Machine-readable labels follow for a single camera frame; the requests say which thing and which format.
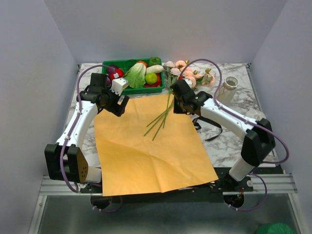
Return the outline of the pink flower stem two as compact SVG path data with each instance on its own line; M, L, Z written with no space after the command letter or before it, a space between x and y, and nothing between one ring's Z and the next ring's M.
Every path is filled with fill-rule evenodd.
M197 73L193 72L191 70L191 68L186 68L186 70L182 73L181 71L181 75L183 75L185 78L189 78L192 81L192 88L194 88L196 86L196 79L195 79L195 75ZM170 112L172 111L173 107L174 107L174 96L172 93L172 108L170 110ZM155 130L154 132L154 136L152 137L152 140L155 140L156 136L158 135L159 131L161 129L163 129L163 127L160 126L160 122L156 123L155 126L152 128L151 126L147 127L148 130L145 132L145 134L143 135L144 137L146 137L150 132L152 132L153 130Z

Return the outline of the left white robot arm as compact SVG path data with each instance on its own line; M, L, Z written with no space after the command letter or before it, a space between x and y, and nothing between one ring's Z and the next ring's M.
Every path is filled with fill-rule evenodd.
M124 78L116 78L108 86L106 75L91 74L90 84L77 95L75 111L63 134L55 144L45 147L50 179L91 183L98 193L107 189L108 180L101 176L100 168L88 164L82 145L91 122L102 110L117 117L124 114L129 97L125 96L122 101L119 99L127 87L128 81Z

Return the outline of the orange wrapping paper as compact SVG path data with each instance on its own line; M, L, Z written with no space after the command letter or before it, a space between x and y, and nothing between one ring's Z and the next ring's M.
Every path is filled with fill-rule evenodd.
M168 100L132 98L122 116L102 111L94 118L104 196L163 193L218 179L188 115L170 112L165 127L148 129Z

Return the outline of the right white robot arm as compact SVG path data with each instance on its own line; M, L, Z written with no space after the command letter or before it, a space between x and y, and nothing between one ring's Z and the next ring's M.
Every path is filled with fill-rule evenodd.
M228 190L237 190L242 185L242 179L258 167L276 146L271 123L264 118L258 121L233 111L204 91L196 94L183 79L172 84L170 89L174 95L174 113L195 114L210 119L243 141L241 157L224 179Z

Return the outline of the black printed ribbon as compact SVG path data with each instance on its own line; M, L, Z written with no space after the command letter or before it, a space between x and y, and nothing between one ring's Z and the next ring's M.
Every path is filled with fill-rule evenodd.
M205 141L213 141L223 133L222 126L209 118L202 116L195 117L192 123L197 131L207 132L209 130L214 130L214 136L210 134L210 137L205 139Z

